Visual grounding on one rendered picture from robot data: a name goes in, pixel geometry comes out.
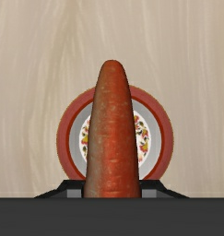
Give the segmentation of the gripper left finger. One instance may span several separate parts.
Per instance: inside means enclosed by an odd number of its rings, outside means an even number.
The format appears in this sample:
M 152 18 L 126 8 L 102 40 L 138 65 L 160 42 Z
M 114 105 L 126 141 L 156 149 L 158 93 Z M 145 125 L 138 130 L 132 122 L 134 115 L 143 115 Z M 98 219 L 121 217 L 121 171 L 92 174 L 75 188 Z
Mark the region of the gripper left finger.
M 37 198 L 82 198 L 84 183 L 81 180 L 63 180 L 56 189 L 37 195 Z

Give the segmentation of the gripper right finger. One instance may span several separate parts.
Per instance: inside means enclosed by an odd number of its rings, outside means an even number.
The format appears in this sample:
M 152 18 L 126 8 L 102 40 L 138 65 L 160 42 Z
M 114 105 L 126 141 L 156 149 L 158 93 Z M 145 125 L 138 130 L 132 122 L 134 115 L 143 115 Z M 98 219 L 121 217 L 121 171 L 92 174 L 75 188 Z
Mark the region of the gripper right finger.
M 185 198 L 185 195 L 167 189 L 160 180 L 140 180 L 143 198 Z

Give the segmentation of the orange carrot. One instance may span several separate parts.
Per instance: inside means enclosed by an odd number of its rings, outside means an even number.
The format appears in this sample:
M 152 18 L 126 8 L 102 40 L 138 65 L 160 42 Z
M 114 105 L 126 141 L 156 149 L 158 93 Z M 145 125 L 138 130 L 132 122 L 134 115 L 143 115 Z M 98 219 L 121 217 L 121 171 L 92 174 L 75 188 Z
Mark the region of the orange carrot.
M 131 92 L 124 68 L 115 60 L 102 65 L 95 88 L 84 196 L 141 196 Z

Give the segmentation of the red rimmed patterned plate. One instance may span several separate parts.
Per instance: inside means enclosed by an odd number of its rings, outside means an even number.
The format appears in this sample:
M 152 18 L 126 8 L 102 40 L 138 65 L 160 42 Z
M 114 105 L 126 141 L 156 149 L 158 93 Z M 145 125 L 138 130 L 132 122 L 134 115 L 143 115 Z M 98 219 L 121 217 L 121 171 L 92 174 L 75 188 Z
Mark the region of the red rimmed patterned plate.
M 159 102 L 140 88 L 130 88 L 136 124 L 139 178 L 158 180 L 167 170 L 173 151 L 171 121 Z M 86 176 L 88 127 L 94 90 L 91 88 L 65 110 L 56 146 L 60 163 L 71 180 Z

